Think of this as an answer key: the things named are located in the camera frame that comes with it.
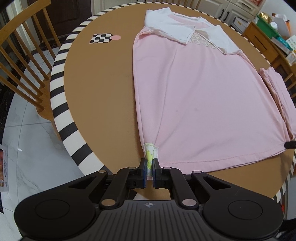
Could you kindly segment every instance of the dark brown door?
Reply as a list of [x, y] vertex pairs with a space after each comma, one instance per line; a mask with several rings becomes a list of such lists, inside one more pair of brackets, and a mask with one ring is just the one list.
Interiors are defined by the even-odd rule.
[[[30, 5], [36, 0], [27, 1]], [[46, 10], [57, 35], [63, 37], [91, 16], [91, 0], [52, 0]], [[43, 12], [38, 12], [37, 17], [47, 39], [53, 38]]]

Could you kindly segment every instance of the striped table edge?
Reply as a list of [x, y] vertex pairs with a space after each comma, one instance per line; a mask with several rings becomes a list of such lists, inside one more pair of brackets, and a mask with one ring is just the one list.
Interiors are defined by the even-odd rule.
[[[131, 5], [136, 5], [136, 4], [167, 4], [167, 5], [184, 7], [183, 5], [178, 5], [174, 3], [134, 2], [134, 3], [122, 4], [122, 5], [108, 8], [104, 11], [99, 12], [98, 14], [91, 16], [86, 21], [82, 22], [77, 28], [75, 28], [72, 31], [72, 33], [66, 38], [63, 45], [60, 47], [59, 52], [56, 55], [56, 58], [54, 60], [54, 65], [52, 68], [52, 73], [51, 73], [52, 75], [50, 80], [50, 102], [52, 106], [54, 122], [56, 124], [57, 130], [61, 136], [61, 139], [63, 141], [63, 144], [66, 150], [71, 155], [72, 159], [74, 160], [74, 162], [77, 164], [77, 166], [79, 167], [79, 169], [82, 171], [84, 175], [88, 175], [98, 170], [106, 170], [109, 174], [112, 174], [112, 172], [99, 160], [99, 158], [90, 149], [90, 147], [88, 146], [88, 144], [86, 143], [82, 135], [80, 134], [72, 118], [72, 115], [70, 113], [67, 100], [66, 100], [65, 89], [64, 89], [64, 67], [65, 67], [66, 57], [75, 38], [90, 22], [92, 22], [99, 16], [102, 16], [105, 13], [108, 13], [112, 10], [131, 6]], [[197, 12], [201, 12], [194, 8], [190, 8], [190, 7], [186, 7], [186, 8], [192, 9]], [[201, 12], [201, 13], [222, 22], [220, 19], [217, 19], [207, 13], [204, 13], [204, 12]], [[236, 31], [239, 35], [242, 35], [233, 27], [231, 27], [231, 29]], [[252, 46], [254, 46], [246, 37], [244, 38]], [[285, 193], [287, 189], [286, 187], [288, 186], [288, 183], [290, 182], [291, 177], [293, 175], [294, 167], [295, 167], [295, 155], [293, 158], [293, 164], [291, 166], [291, 170], [289, 172], [289, 175], [285, 183], [273, 198], [276, 202], [279, 202], [281, 197]]]

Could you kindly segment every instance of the green plastic box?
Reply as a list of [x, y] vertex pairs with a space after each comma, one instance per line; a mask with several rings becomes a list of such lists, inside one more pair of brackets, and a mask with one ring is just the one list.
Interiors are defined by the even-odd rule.
[[275, 31], [267, 22], [265, 22], [259, 15], [257, 26], [271, 39], [272, 37], [279, 37], [281, 36], [277, 31]]

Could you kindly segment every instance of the drawer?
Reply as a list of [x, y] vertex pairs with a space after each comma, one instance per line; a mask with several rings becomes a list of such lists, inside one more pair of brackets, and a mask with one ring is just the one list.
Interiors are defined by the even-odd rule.
[[259, 8], [249, 0], [231, 0], [231, 2], [253, 16], [259, 12]]
[[269, 40], [266, 39], [267, 36], [262, 34], [255, 26], [248, 27], [243, 35], [249, 39], [262, 54], [264, 54], [270, 63], [279, 55]]

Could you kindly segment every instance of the white tile floor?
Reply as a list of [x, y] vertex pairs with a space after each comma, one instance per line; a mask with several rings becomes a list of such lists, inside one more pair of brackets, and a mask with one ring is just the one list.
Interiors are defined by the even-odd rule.
[[[53, 65], [49, 52], [44, 51], [44, 54]], [[34, 57], [48, 73], [49, 69], [40, 55], [35, 54]], [[43, 79], [32, 62], [29, 66]], [[27, 70], [25, 74], [34, 80]], [[40, 117], [36, 108], [17, 94], [8, 112], [2, 144], [8, 147], [9, 193], [1, 193], [4, 214], [0, 213], [0, 241], [17, 241], [21, 238], [13, 219], [17, 204], [28, 196], [70, 182], [83, 174], [57, 138], [51, 123]]]

